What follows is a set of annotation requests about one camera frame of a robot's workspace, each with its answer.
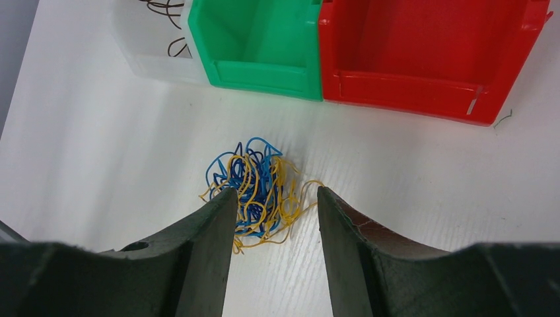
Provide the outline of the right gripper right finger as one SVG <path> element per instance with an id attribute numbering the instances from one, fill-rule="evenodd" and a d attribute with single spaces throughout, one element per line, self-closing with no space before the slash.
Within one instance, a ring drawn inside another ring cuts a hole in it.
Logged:
<path id="1" fill-rule="evenodd" d="M 558 316 L 559 244 L 483 242 L 447 252 L 317 192 L 334 316 Z"/>

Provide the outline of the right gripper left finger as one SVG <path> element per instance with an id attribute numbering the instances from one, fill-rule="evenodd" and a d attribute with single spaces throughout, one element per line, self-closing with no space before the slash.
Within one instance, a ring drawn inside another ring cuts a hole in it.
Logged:
<path id="1" fill-rule="evenodd" d="M 223 190 L 119 251 L 1 245 L 2 316 L 220 316 L 238 207 Z"/>

